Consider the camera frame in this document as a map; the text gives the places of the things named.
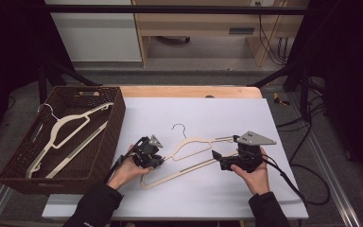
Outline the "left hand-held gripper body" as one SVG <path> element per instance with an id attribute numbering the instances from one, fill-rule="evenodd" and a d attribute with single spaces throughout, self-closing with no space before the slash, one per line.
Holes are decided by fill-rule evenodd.
<path id="1" fill-rule="evenodd" d="M 156 153 L 159 151 L 163 145 L 156 138 L 155 135 L 151 135 L 150 137 L 142 137 L 137 143 L 133 150 L 133 161 L 136 165 L 147 168 L 154 167 L 155 159 L 163 159 L 156 156 Z"/>

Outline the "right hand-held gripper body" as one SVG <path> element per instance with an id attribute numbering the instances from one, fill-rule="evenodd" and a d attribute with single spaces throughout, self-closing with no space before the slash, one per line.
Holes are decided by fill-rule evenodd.
<path id="1" fill-rule="evenodd" d="M 240 135 L 237 144 L 237 155 L 222 157 L 219 161 L 222 170 L 231 170 L 231 165 L 241 167 L 246 172 L 253 172 L 263 162 L 262 145 L 275 145 L 276 142 L 253 131 Z"/>

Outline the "beige clothes hanger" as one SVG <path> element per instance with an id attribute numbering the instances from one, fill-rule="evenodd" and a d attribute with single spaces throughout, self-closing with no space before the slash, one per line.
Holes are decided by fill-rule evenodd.
<path id="1" fill-rule="evenodd" d="M 44 106 L 50 108 L 51 115 L 56 119 L 56 123 L 53 125 L 49 140 L 34 161 L 30 164 L 26 171 L 26 177 L 28 179 L 32 178 L 32 175 L 37 172 L 41 168 L 42 160 L 44 156 L 48 153 L 50 149 L 59 149 L 64 146 L 67 142 L 69 142 L 78 132 L 80 132 L 85 126 L 89 124 L 91 121 L 90 115 L 94 114 L 98 111 L 105 111 L 108 110 L 113 105 L 113 102 L 107 102 L 101 104 L 97 107 L 92 108 L 91 110 L 85 113 L 79 114 L 70 114 L 66 115 L 62 118 L 58 118 L 54 115 L 53 108 L 44 103 Z M 67 137 L 65 137 L 60 143 L 56 144 L 55 141 L 58 137 L 58 133 L 60 129 L 65 126 L 67 123 L 83 119 L 84 122 L 78 126 L 74 131 L 72 131 Z M 57 174 L 59 174 L 83 149 L 85 149 L 100 133 L 102 133 L 108 122 L 104 122 L 100 127 L 98 127 L 94 132 L 92 132 L 83 142 L 81 142 L 73 151 L 71 151 L 53 170 L 51 170 L 47 175 L 46 179 L 53 179 Z"/>
<path id="2" fill-rule="evenodd" d="M 168 154 L 167 156 L 164 157 L 164 161 L 167 161 L 169 159 L 177 162 L 177 161 L 180 161 L 180 160 L 183 160 L 183 159 L 186 159 L 186 158 L 189 158 L 189 157 L 192 157 L 194 155 L 197 155 L 197 154 L 200 154 L 202 153 L 203 151 L 206 151 L 206 150 L 210 150 L 213 148 L 213 144 L 214 143 L 220 143 L 220 142 L 228 142 L 228 143 L 232 143 L 233 142 L 233 137 L 234 135 L 230 135 L 230 136 L 223 136 L 223 137 L 217 137 L 217 138 L 212 138 L 212 139 L 205 139 L 205 138 L 200 138 L 200 137 L 187 137 L 186 134 L 185 134 L 185 131 L 186 131 L 186 127 L 184 124 L 182 123 L 177 123 L 177 124 L 174 124 L 171 128 L 171 130 L 174 130 L 177 126 L 181 126 L 182 127 L 182 135 L 184 136 L 184 139 L 180 141 L 180 143 L 173 149 L 173 151 Z M 202 144 L 207 144 L 208 147 L 207 148 L 204 148 L 204 149 L 201 149 L 201 150 L 198 150 L 198 151 L 195 151 L 195 152 L 192 152 L 190 154 L 186 154 L 182 157 L 177 157 L 176 154 L 183 148 L 185 147 L 186 145 L 188 144 L 191 144 L 191 143 L 202 143 Z M 192 166 L 189 166 L 183 170 L 179 170 L 175 173 L 172 173 L 168 176 L 165 176 L 163 178 L 161 178 L 160 180 L 157 180 L 153 183 L 146 183 L 146 177 L 147 175 L 143 175 L 141 178 L 140 178 L 140 187 L 142 189 L 145 189 L 145 190 L 148 190 L 150 188 L 153 188 L 155 186 L 158 186 L 162 183 L 166 183 L 166 182 L 169 182 L 173 179 L 176 179 L 182 175 L 185 175 L 187 173 L 190 173 L 194 170 L 197 170 L 197 169 L 200 169 L 202 167 L 205 167 L 205 166 L 208 166 L 210 164 L 213 164 L 216 160 L 214 158 L 212 159 L 209 159 L 207 161 L 204 161 L 204 162 L 201 162 L 199 164 L 195 164 L 195 165 L 192 165 Z"/>

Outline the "brown woven basket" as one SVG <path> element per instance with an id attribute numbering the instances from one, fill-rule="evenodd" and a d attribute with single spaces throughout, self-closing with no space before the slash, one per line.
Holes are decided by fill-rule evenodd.
<path id="1" fill-rule="evenodd" d="M 83 114 L 101 104 L 113 102 L 105 111 L 90 115 L 91 121 L 69 142 L 59 149 L 50 149 L 44 156 L 41 168 L 26 177 L 26 171 L 49 140 L 56 119 L 70 114 Z M 38 108 L 34 122 L 14 151 L 7 165 L 0 173 L 0 183 L 23 194 L 84 194 L 90 186 L 102 182 L 112 166 L 126 106 L 121 89 L 103 86 L 57 86 L 47 100 Z M 55 141 L 60 143 L 84 122 L 74 120 L 63 126 Z M 71 151 L 83 142 L 92 132 L 108 122 L 100 133 L 53 179 L 46 175 L 53 170 Z"/>

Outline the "person's left hand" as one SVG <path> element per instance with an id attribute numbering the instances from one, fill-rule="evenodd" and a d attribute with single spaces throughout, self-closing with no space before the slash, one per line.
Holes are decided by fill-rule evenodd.
<path id="1" fill-rule="evenodd" d="M 148 174 L 153 167 L 142 168 L 136 165 L 131 157 L 126 158 L 120 167 L 113 173 L 111 179 L 107 182 L 107 186 L 118 190 L 127 183 L 130 183 L 135 178 Z"/>

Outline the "person's right hand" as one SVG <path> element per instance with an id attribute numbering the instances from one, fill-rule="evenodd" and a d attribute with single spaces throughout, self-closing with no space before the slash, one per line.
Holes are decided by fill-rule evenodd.
<path id="1" fill-rule="evenodd" d="M 270 191 L 268 182 L 268 168 L 262 162 L 253 172 L 248 173 L 241 167 L 231 165 L 232 171 L 243 179 L 252 195 L 263 195 Z"/>

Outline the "yellow and black object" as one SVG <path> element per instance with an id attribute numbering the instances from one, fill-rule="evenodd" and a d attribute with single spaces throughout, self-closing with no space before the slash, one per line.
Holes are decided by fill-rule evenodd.
<path id="1" fill-rule="evenodd" d="M 279 97 L 279 95 L 278 95 L 278 93 L 273 93 L 273 101 L 276 104 L 281 104 L 281 105 L 285 105 L 285 106 L 289 106 L 290 105 L 289 101 L 283 101 L 283 100 L 281 100 L 280 97 Z"/>

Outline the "white table mat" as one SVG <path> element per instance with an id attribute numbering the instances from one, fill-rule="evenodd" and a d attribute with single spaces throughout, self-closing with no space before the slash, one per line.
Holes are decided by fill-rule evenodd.
<path id="1" fill-rule="evenodd" d="M 276 142 L 265 151 L 277 165 L 268 170 L 270 188 L 285 215 L 290 219 L 307 218 L 303 201 L 293 192 L 295 178 L 286 159 L 283 144 L 275 128 L 268 103 L 263 98 L 145 98 L 129 97 L 116 154 L 127 151 L 143 136 L 155 135 L 162 143 L 159 152 L 170 154 L 187 137 L 212 139 L 242 135 L 247 131 L 261 134 Z M 207 148 L 191 143 L 176 156 Z M 146 177 L 146 183 L 212 159 L 212 151 L 228 155 L 237 148 L 235 142 L 214 143 L 213 148 L 192 157 L 165 161 Z M 115 219 L 250 219 L 251 193 L 235 173 L 222 170 L 219 162 L 194 170 L 148 190 L 134 180 L 121 188 L 124 198 L 113 213 Z"/>

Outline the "light wooden desk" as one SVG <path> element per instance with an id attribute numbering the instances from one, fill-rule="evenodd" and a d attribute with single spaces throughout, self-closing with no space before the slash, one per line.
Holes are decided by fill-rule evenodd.
<path id="1" fill-rule="evenodd" d="M 134 6 L 217 6 L 305 8 L 310 0 L 131 0 Z M 261 67 L 276 37 L 293 38 L 301 15 L 137 13 L 139 35 L 146 37 L 245 37 L 257 66 Z"/>

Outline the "dark curtain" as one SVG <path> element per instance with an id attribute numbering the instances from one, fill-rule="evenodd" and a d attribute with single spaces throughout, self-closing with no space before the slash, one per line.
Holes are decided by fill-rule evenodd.
<path id="1" fill-rule="evenodd" d="M 0 0 L 0 122 L 12 91 L 38 79 L 45 63 L 73 64 L 45 0 Z"/>
<path id="2" fill-rule="evenodd" d="M 332 121 L 363 165 L 363 0 L 309 0 L 290 59 L 325 81 Z"/>

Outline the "white cabinet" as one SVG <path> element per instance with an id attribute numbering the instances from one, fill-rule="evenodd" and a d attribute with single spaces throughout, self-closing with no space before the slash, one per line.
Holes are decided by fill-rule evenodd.
<path id="1" fill-rule="evenodd" d="M 141 61 L 132 13 L 52 13 L 71 61 Z"/>

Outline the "black frame stand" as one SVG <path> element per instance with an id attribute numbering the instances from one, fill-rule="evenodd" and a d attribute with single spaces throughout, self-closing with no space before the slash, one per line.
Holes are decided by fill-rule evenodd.
<path id="1" fill-rule="evenodd" d="M 64 86 L 65 81 L 62 78 L 62 74 L 71 77 L 79 81 L 81 84 L 86 86 L 98 86 L 98 83 L 93 82 L 79 73 L 77 73 L 74 69 L 70 69 L 63 64 L 60 64 L 56 61 L 46 61 L 41 65 L 38 71 L 38 84 L 39 84 L 39 97 L 40 103 L 44 103 L 47 99 L 47 82 L 53 86 Z"/>
<path id="2" fill-rule="evenodd" d="M 275 79 L 287 76 L 283 84 L 283 88 L 286 92 L 294 92 L 298 86 L 301 86 L 300 94 L 300 114 L 305 121 L 310 120 L 310 112 L 308 108 L 308 90 L 309 90 L 309 71 L 304 63 L 298 63 L 294 61 L 282 69 L 272 73 L 264 79 L 261 79 L 253 84 L 249 84 L 249 87 L 261 88 Z"/>

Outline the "black horizontal frame bar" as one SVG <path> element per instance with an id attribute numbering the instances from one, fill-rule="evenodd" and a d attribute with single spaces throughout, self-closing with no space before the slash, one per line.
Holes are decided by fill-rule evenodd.
<path id="1" fill-rule="evenodd" d="M 46 5 L 57 13 L 169 13 L 169 14 L 250 14 L 305 15 L 307 8 L 210 7 L 210 6 L 124 6 L 124 5 Z"/>

